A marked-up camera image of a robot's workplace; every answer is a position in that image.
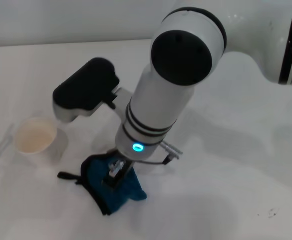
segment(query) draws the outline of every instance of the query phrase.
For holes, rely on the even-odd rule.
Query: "blue towel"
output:
[[[109,173],[109,163],[116,161],[117,156],[117,152],[92,155],[82,163],[81,176],[60,172],[58,177],[77,180],[76,184],[83,185],[88,190],[102,214],[111,215],[119,210],[128,199],[140,201],[147,198],[133,168],[115,189],[102,184],[103,178]]]

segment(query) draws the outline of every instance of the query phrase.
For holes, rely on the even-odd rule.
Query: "black stripe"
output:
[[[162,142],[162,140],[160,140],[159,142],[155,142],[155,143],[145,143],[145,142],[141,142],[141,141],[138,141],[136,139],[134,139],[127,131],[127,129],[125,128],[125,126],[122,124],[122,129],[124,130],[125,134],[127,135],[127,137],[132,140],[133,142],[135,143],[140,143],[140,144],[143,144],[144,146],[153,146],[153,145],[157,145],[159,143]]]
[[[205,15],[206,17],[210,18],[219,28],[222,37],[224,39],[224,49],[226,49],[227,46],[227,34],[226,34],[226,30],[224,28],[224,26],[222,25],[222,23],[219,21],[219,19],[214,16],[211,12],[201,9],[201,8],[196,8],[196,7],[192,7],[192,6],[186,6],[186,7],[181,7],[178,8],[176,10],[173,10],[171,13],[169,13],[167,16],[174,14],[176,12],[180,12],[180,11],[192,11],[192,12],[196,12],[196,13],[200,13],[202,15]]]
[[[165,131],[165,132],[163,132],[163,133],[158,133],[158,134],[153,134],[153,133],[148,133],[148,132],[145,132],[145,131],[143,131],[143,130],[141,130],[141,129],[139,129],[138,127],[136,127],[135,126],[135,124],[132,122],[132,120],[130,119],[130,116],[129,116],[129,114],[128,114],[128,105],[127,105],[127,107],[126,107],[126,118],[127,118],[127,120],[128,120],[128,122],[130,123],[130,125],[137,131],[137,132],[139,132],[140,134],[142,134],[142,135],[145,135],[145,136],[148,136],[148,137],[160,137],[160,136],[163,136],[163,135],[165,135],[166,133],[167,133],[167,131],[169,130],[167,130],[167,131]]]
[[[286,46],[285,56],[282,62],[279,84],[286,85],[289,79],[290,71],[292,66],[292,20],[290,25],[290,31]]]
[[[135,115],[132,113],[132,110],[131,110],[131,107],[130,107],[130,102],[128,104],[128,109],[129,109],[129,113],[131,115],[131,118],[134,120],[135,123],[137,123],[141,128],[143,129],[146,129],[148,131],[152,131],[152,132],[163,132],[163,131],[166,131],[168,129],[170,129],[172,127],[173,124],[175,124],[175,122],[173,124],[171,124],[170,126],[168,127],[165,127],[165,128],[152,128],[152,127],[149,127],[149,126],[146,126],[145,124],[142,124],[136,117]]]

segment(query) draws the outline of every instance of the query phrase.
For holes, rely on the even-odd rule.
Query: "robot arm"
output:
[[[116,136],[118,150],[147,159],[225,52],[250,55],[274,83],[292,85],[292,5],[184,0],[162,21]],[[143,149],[136,151],[134,144]]]

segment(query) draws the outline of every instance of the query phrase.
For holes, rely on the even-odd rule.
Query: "white table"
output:
[[[292,240],[292,87],[268,82],[245,55],[224,56],[197,86],[166,137],[184,155],[166,167],[136,164],[148,198],[112,216],[56,177],[114,146],[119,119],[108,107],[60,125],[69,144],[55,167],[2,143],[22,119],[53,117],[52,91],[93,57],[112,61],[133,91],[149,44],[0,47],[0,240]]]

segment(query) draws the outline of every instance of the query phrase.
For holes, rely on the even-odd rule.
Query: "cup rim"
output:
[[[17,133],[20,131],[20,129],[21,129],[21,127],[22,127],[23,125],[25,125],[27,122],[35,121],[35,120],[40,120],[40,121],[44,120],[44,121],[48,121],[48,122],[50,122],[51,125],[52,125],[53,128],[54,128],[54,131],[55,131],[55,133],[54,133],[54,137],[53,137],[52,141],[51,141],[46,147],[44,147],[44,148],[41,149],[41,150],[34,151],[34,152],[24,152],[24,151],[20,151],[20,150],[17,148],[17,146],[16,146],[16,135],[17,135]],[[51,146],[51,144],[55,141],[56,137],[57,137],[57,126],[56,126],[56,124],[54,123],[54,121],[52,120],[52,118],[50,118],[50,117],[45,117],[45,116],[34,116],[34,117],[30,117],[30,118],[26,118],[26,119],[24,119],[24,120],[18,125],[17,130],[16,130],[16,132],[14,133],[14,137],[13,137],[13,145],[14,145],[14,148],[15,148],[19,153],[21,153],[21,154],[23,154],[23,155],[35,155],[35,154],[42,153],[42,152],[45,151],[47,148],[49,148],[49,147]]]

